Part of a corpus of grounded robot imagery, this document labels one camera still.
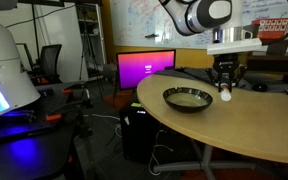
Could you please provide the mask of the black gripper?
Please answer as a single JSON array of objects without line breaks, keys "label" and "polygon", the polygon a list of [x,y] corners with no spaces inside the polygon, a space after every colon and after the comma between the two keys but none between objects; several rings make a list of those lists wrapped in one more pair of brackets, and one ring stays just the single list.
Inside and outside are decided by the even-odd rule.
[{"label": "black gripper", "polygon": [[[238,63],[238,55],[237,54],[222,54],[214,56],[214,64],[213,69],[218,73],[218,79],[222,80],[224,78],[232,80],[234,77],[234,86],[237,87],[239,85],[240,80],[244,77],[247,67],[240,66],[239,69],[235,70],[239,67]],[[216,87],[220,87],[219,81],[215,78],[212,73],[212,68],[207,68],[206,73],[212,83]]]}]

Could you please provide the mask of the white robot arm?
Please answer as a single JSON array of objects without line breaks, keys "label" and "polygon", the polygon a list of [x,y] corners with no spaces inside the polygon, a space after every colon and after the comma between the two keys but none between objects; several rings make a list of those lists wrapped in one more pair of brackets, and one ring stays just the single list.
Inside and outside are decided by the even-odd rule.
[{"label": "white robot arm", "polygon": [[[178,33],[195,35],[210,29],[242,25],[243,0],[158,0]],[[12,10],[18,0],[0,0],[0,11]],[[0,24],[0,116],[35,102],[40,94],[21,60],[11,32]]]}]

